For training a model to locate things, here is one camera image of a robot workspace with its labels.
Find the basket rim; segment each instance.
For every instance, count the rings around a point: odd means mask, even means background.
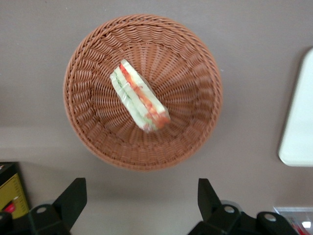
[[[210,61],[211,66],[216,68],[215,73],[217,76],[217,80],[214,80],[216,83],[213,87],[215,90],[214,94],[214,101],[213,101],[213,110],[212,110],[212,117],[210,121],[207,123],[206,128],[203,130],[202,134],[200,135],[199,141],[191,148],[189,151],[186,151],[183,155],[181,155],[179,158],[175,158],[174,161],[167,162],[165,164],[158,164],[158,165],[147,165],[142,166],[138,164],[128,164],[123,163],[119,160],[112,159],[103,152],[101,152],[99,149],[97,149],[95,146],[93,146],[92,142],[84,135],[84,132],[80,128],[79,124],[74,120],[74,110],[73,105],[71,104],[71,95],[69,91],[69,85],[71,83],[71,78],[73,78],[73,74],[75,71],[75,67],[77,67],[78,62],[81,60],[81,58],[84,55],[84,52],[86,52],[91,45],[93,45],[93,42],[96,40],[99,33],[103,33],[105,30],[110,31],[117,27],[118,24],[125,24],[125,23],[135,23],[135,22],[152,22],[152,23],[158,23],[158,24],[167,24],[170,27],[174,29],[179,29],[181,35],[183,37],[188,36],[192,37],[194,41],[197,43],[197,47],[201,50],[202,54],[208,54],[210,55]],[[79,44],[79,46],[75,49],[74,53],[72,54],[69,63],[67,65],[66,73],[65,73],[65,79],[63,84],[63,100],[65,105],[65,110],[67,114],[67,118],[74,129],[75,133],[79,137],[79,139],[82,141],[82,143],[88,148],[88,150],[93,153],[96,157],[99,159],[113,164],[117,167],[136,170],[136,171],[151,171],[151,170],[160,170],[168,167],[172,167],[177,165],[180,162],[183,162],[184,160],[188,159],[191,155],[193,155],[196,151],[198,151],[208,140],[217,125],[217,120],[220,116],[222,105],[223,105],[223,86],[222,86],[222,80],[220,76],[220,71],[218,69],[217,63],[215,61],[215,58],[212,56],[211,52],[207,48],[207,46],[204,44],[204,42],[195,35],[190,29],[185,27],[184,25],[175,22],[174,20],[162,17],[158,15],[151,15],[151,14],[133,14],[133,15],[126,15],[117,17],[114,19],[111,19],[97,28],[95,28],[91,33],[89,33]]]

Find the brown woven basket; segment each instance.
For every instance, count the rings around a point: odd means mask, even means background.
[[[122,59],[149,82],[171,123],[140,130],[120,102],[110,73]],[[174,166],[209,138],[222,105],[213,56],[186,27],[154,15],[111,20],[91,32],[67,67],[64,103],[75,132],[104,161],[132,170]]]

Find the black clamp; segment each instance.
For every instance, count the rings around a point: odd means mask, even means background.
[[[17,219],[0,212],[0,235],[70,235],[86,203],[86,180],[77,178],[52,205],[37,206]]]
[[[233,205],[222,205],[207,179],[199,179],[198,206],[203,221],[189,235],[298,235],[277,213],[260,212],[255,219]]]

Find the plastic wrap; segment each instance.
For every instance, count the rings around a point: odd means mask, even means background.
[[[110,79],[140,129],[152,132],[170,122],[167,108],[157,99],[148,82],[125,59],[113,71]]]

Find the white tray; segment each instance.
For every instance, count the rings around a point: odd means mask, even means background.
[[[286,165],[313,166],[313,48],[303,60],[278,154]]]

